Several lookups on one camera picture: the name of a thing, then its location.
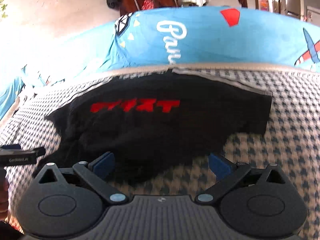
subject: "beige floor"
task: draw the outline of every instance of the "beige floor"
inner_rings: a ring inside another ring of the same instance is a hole
[[[7,18],[0,18],[1,65],[21,66],[31,54],[50,50],[53,40],[119,17],[106,0],[5,0]],[[248,0],[250,8],[255,1]],[[209,5],[239,6],[237,0],[209,0]]]

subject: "yellow triangle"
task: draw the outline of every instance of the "yellow triangle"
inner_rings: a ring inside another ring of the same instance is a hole
[[[134,36],[132,35],[132,33],[129,34],[128,40],[134,41]]]
[[[133,27],[137,27],[139,25],[140,25],[140,22],[138,22],[137,20],[134,20]]]

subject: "blue device part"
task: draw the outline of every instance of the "blue device part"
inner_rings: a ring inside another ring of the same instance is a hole
[[[105,179],[115,168],[115,156],[112,152],[106,152],[93,162],[88,164],[88,169],[100,179]]]
[[[212,153],[208,157],[209,168],[217,176],[217,181],[232,173],[232,166],[223,161],[222,158]]]
[[[3,146],[0,146],[0,148],[7,149],[7,150],[10,150],[10,149],[21,150],[20,144],[3,145]]]

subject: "checkered bedspread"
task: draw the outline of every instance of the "checkered bedspread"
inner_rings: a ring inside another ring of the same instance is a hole
[[[244,161],[252,167],[264,168],[268,163],[281,165],[308,206],[308,221],[300,236],[319,238],[320,224],[320,75],[292,72],[260,72],[202,69],[243,83],[267,87],[273,92],[273,105],[264,137],[247,134],[232,135],[225,144],[224,154],[233,161]],[[20,143],[23,149],[44,146],[47,154],[58,149],[60,137],[53,124],[44,117],[63,99],[90,87],[96,80],[69,87],[53,87],[21,108],[0,131],[0,145]],[[11,184],[9,201],[14,214],[21,195],[31,181],[35,165],[7,168]],[[130,194],[190,194],[215,183],[206,158],[197,158],[192,166],[172,168],[136,188],[113,183]]]

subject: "black t-shirt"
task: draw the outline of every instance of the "black t-shirt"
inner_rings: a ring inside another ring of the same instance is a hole
[[[36,173],[48,162],[72,167],[111,151],[118,179],[147,180],[221,152],[235,132],[263,135],[271,101],[264,93],[171,71],[115,77],[47,116],[61,143]]]

